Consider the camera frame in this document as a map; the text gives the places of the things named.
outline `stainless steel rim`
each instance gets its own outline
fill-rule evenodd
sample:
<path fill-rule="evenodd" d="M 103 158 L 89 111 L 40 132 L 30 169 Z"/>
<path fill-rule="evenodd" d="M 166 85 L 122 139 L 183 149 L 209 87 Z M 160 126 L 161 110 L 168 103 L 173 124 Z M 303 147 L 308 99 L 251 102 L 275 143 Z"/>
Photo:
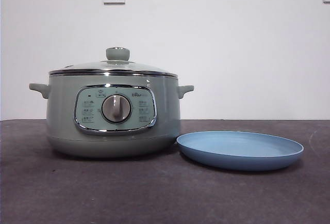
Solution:
<path fill-rule="evenodd" d="M 102 69 L 66 69 L 54 70 L 49 72 L 50 76 L 75 76 L 75 75 L 105 75 L 105 76 L 167 76 L 175 77 L 174 73 L 156 72 L 156 71 L 133 71 L 133 70 L 102 70 Z"/>

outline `pot base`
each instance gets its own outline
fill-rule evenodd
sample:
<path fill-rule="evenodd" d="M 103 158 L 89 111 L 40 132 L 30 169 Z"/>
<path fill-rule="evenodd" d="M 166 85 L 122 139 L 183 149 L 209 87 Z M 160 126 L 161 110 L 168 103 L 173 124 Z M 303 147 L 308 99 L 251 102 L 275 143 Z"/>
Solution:
<path fill-rule="evenodd" d="M 175 143 L 175 137 L 161 136 L 130 140 L 84 141 L 48 137 L 51 146 L 62 153 L 89 158 L 116 158 L 148 154 Z"/>

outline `plate rim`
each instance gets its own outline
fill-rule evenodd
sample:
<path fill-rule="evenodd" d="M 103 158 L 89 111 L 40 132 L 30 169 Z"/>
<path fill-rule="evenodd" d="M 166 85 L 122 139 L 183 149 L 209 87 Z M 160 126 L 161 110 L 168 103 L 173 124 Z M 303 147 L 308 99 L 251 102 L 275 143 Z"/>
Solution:
<path fill-rule="evenodd" d="M 231 154 L 225 154 L 225 153 L 214 153 L 214 152 L 207 152 L 207 151 L 203 151 L 203 150 L 199 150 L 199 149 L 195 149 L 195 148 L 191 148 L 188 146 L 183 145 L 182 143 L 179 142 L 179 139 L 183 136 L 186 135 L 191 135 L 191 134 L 197 134 L 197 133 L 243 133 L 243 134 L 255 134 L 255 135 L 261 135 L 261 136 L 272 136 L 272 137 L 276 137 L 276 138 L 280 138 L 280 139 L 284 139 L 293 143 L 298 144 L 301 149 L 298 152 L 295 153 L 290 153 L 290 154 L 286 154 L 286 155 L 279 155 L 279 156 L 246 156 L 246 155 L 231 155 Z M 254 133 L 254 132 L 245 132 L 245 131 L 197 131 L 197 132 L 191 132 L 191 133 L 186 133 L 183 135 L 180 135 L 177 137 L 176 142 L 180 145 L 183 146 L 185 148 L 191 149 L 191 150 L 195 150 L 195 151 L 199 151 L 199 152 L 204 152 L 204 153 L 211 153 L 211 154 L 215 154 L 215 155 L 222 155 L 222 156 L 231 156 L 231 157 L 240 157 L 240 158 L 280 158 L 280 157 L 289 157 L 289 156 L 294 156 L 294 155 L 298 155 L 301 154 L 304 151 L 304 146 L 301 145 L 299 142 L 285 138 L 285 137 L 280 137 L 280 136 L 276 136 L 276 135 L 269 135 L 269 134 L 262 134 L 262 133 Z"/>

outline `chrome trim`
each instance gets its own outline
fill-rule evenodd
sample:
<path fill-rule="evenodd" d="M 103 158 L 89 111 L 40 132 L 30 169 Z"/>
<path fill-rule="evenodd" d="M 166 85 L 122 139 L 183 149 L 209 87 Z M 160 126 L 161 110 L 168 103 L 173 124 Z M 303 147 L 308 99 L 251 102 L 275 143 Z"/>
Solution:
<path fill-rule="evenodd" d="M 109 47 L 109 48 L 107 48 L 107 50 L 108 49 L 115 49 L 115 50 L 128 50 L 127 48 L 125 48 L 125 47 Z"/>
<path fill-rule="evenodd" d="M 115 74 L 146 74 L 146 75 L 160 75 L 160 76 L 170 76 L 170 77 L 177 77 L 174 73 L 165 73 L 165 72 L 157 72 L 157 71 L 134 71 L 134 70 L 121 70 L 121 69 L 60 69 L 60 70 L 53 70 L 49 72 L 49 75 L 56 75 L 56 74 L 64 74 L 64 73 L 71 73 L 73 75 L 86 75 L 87 73 L 115 73 Z"/>
<path fill-rule="evenodd" d="M 130 130 L 96 130 L 96 129 L 91 129 L 89 127 L 85 127 L 83 125 L 81 125 L 76 117 L 76 110 L 77 110 L 77 103 L 78 103 L 78 97 L 80 95 L 80 93 L 87 89 L 87 88 L 98 88 L 98 87 L 125 87 L 125 88 L 140 88 L 140 89 L 145 89 L 147 91 L 150 92 L 152 100 L 153 100 L 153 106 L 154 106 L 154 118 L 151 120 L 151 122 L 149 124 L 147 124 L 146 126 L 143 127 L 139 127 L 137 129 L 130 129 Z M 76 102 L 75 102 L 75 106 L 74 106 L 74 113 L 73 113 L 73 120 L 75 122 L 75 125 L 81 129 L 85 134 L 89 134 L 89 135 L 123 135 L 124 133 L 134 133 L 134 132 L 138 132 L 138 131 L 143 131 L 146 128 L 151 128 L 152 126 L 155 125 L 156 120 L 157 120 L 157 106 L 156 106 L 156 98 L 154 93 L 151 91 L 151 89 L 149 87 L 146 86 L 133 86 L 133 85 L 118 85 L 118 84 L 104 84 L 104 85 L 90 85 L 90 86 L 85 86 L 82 87 L 79 92 L 77 93 L 77 97 L 76 97 Z"/>
<path fill-rule="evenodd" d="M 85 76 L 85 75 L 103 75 L 103 76 L 148 76 L 148 77 L 171 77 L 176 78 L 176 74 L 169 75 L 159 75 L 159 74 L 142 74 L 142 73 L 109 73 L 109 72 L 95 72 L 95 73 L 58 73 L 58 74 L 49 74 L 50 77 L 54 76 Z"/>

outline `control panel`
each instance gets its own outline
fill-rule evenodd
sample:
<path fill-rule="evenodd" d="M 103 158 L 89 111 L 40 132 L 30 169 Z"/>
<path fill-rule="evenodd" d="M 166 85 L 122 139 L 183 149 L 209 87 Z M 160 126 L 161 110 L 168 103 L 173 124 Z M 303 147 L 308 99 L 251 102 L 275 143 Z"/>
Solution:
<path fill-rule="evenodd" d="M 132 131 L 153 126 L 157 109 L 152 91 L 142 86 L 95 85 L 77 95 L 74 119 L 84 131 Z"/>

